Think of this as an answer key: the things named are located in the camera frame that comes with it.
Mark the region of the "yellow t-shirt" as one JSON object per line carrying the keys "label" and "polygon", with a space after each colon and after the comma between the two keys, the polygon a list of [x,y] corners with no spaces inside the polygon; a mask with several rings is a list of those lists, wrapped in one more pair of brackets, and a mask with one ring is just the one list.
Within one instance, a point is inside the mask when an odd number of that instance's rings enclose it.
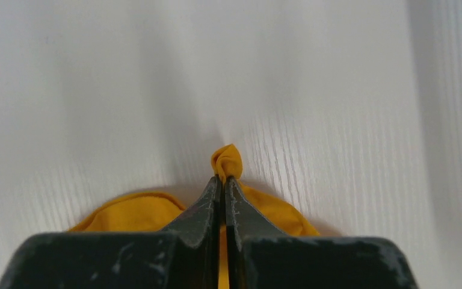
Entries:
{"label": "yellow t-shirt", "polygon": [[[316,228],[291,204],[241,181],[242,158],[229,144],[211,157],[212,170],[224,185],[225,224],[220,229],[218,288],[234,282],[229,245],[256,237],[315,237]],[[71,228],[72,232],[155,232],[164,229],[189,209],[176,197],[161,191],[140,191],[115,198],[95,209]]]}

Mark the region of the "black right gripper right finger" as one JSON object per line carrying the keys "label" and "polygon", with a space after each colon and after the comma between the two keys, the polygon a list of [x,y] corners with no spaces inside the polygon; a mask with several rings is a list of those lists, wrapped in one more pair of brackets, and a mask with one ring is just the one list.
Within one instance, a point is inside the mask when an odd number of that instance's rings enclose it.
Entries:
{"label": "black right gripper right finger", "polygon": [[388,239],[292,237],[225,184],[230,288],[417,288],[409,263]]}

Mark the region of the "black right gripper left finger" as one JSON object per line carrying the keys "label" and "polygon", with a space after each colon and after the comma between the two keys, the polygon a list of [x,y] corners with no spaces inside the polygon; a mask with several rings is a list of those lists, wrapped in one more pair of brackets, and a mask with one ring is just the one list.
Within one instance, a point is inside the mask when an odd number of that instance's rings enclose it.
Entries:
{"label": "black right gripper left finger", "polygon": [[15,251],[0,288],[217,288],[221,181],[155,232],[33,235]]}

